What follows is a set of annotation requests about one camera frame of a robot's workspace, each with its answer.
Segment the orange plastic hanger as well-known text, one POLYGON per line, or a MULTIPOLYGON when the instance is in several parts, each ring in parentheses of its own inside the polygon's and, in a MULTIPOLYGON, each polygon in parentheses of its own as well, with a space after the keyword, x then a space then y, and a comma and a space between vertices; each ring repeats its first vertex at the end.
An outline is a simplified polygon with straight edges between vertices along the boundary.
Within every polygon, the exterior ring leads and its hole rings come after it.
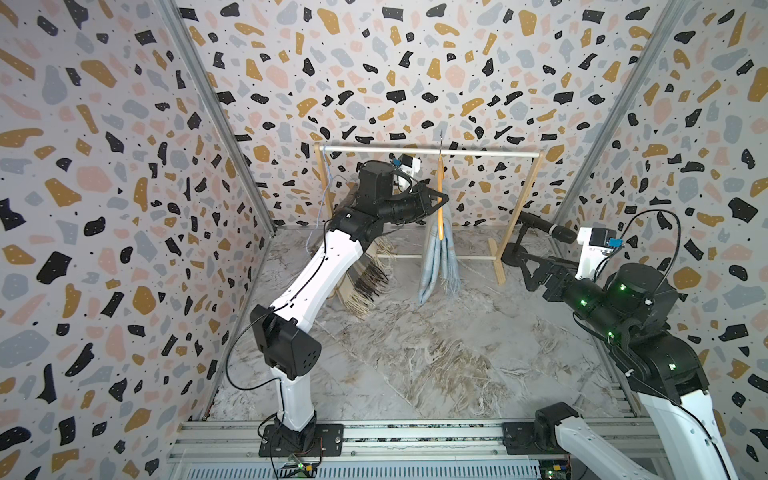
MULTIPOLYGON (((438 193, 442 194, 443 192, 443 183, 444 183, 444 161, 443 161, 443 139, 444 139, 444 133, 443 130, 440 131, 440 142, 439 142, 439 151, 438 151, 438 168, 437 168, 437 191, 438 193)), ((443 213, 443 205, 445 203, 445 199, 442 197, 439 198, 439 208, 437 210, 437 227, 438 227, 438 239, 442 242, 445 239, 445 227, 444 227, 444 213, 443 213)))

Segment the brown plaid fringed scarf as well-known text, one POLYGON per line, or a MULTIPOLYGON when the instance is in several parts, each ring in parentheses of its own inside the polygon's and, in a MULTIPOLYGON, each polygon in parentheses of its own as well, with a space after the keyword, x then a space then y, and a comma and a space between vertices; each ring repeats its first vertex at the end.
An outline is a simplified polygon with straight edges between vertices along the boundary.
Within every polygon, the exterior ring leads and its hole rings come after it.
POLYGON ((385 236, 376 238, 334 288, 342 306, 364 319, 389 285, 394 246, 385 236))

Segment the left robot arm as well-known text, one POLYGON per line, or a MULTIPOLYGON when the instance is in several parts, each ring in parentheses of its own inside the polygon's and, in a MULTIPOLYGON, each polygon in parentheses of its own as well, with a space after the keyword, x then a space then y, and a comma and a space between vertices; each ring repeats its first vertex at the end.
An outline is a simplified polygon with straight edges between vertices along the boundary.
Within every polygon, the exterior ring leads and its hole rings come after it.
POLYGON ((332 290, 363 259, 387 224, 423 220, 447 205, 449 196, 396 169, 371 160, 358 171, 354 193, 338 206, 323 228, 322 242, 308 265, 272 305, 256 306, 251 329, 270 373, 277 380, 275 433, 286 448, 312 448, 317 413, 310 371, 322 346, 310 335, 332 290))

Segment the light blue wire hanger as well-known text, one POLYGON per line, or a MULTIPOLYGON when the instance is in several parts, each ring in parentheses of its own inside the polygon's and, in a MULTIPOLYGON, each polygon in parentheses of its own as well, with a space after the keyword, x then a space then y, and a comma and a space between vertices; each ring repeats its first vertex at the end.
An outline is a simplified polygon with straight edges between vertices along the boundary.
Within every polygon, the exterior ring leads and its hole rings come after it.
MULTIPOLYGON (((333 186, 334 180, 338 175, 331 174, 330 166, 329 166, 330 164, 328 161, 328 155, 327 155, 327 150, 325 145, 320 146, 320 144, 315 144, 315 154, 317 157, 316 160, 318 163, 318 171, 320 174, 320 181, 322 186, 321 205, 322 205, 322 208, 324 209, 323 210, 324 213, 326 213, 326 219, 323 225, 324 227, 327 227, 328 222, 331 220, 334 213, 334 207, 333 207, 333 202, 331 198, 331 188, 333 186)), ((348 181, 347 178, 344 177, 343 175, 338 177, 344 181, 348 181)), ((321 226, 320 212, 321 210, 318 210, 316 215, 316 220, 315 220, 315 227, 313 228, 313 230, 311 230, 311 233, 309 234, 309 236, 307 237, 307 240, 305 241, 305 250, 307 254, 310 254, 309 243, 312 240, 314 232, 316 232, 321 226)))

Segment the blue plaid scarf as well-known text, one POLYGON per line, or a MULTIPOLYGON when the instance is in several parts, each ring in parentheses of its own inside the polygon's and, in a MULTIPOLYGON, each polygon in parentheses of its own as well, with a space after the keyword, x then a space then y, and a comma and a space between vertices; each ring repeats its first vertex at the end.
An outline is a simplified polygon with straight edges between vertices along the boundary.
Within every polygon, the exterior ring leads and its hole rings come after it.
POLYGON ((438 285, 446 295, 455 295, 462 288, 451 220, 448 205, 429 217, 421 255, 419 305, 429 300, 438 285))

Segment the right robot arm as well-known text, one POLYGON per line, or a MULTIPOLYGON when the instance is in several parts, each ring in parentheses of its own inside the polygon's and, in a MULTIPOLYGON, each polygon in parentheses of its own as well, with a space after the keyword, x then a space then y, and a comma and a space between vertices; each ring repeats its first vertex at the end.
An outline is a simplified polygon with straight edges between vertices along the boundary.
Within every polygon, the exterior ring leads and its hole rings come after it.
POLYGON ((714 418, 709 382, 693 348, 669 331, 678 293, 655 268, 627 263, 604 285, 578 278, 571 261, 517 254, 528 290, 568 306, 607 349, 650 416, 677 479, 734 479, 714 418))

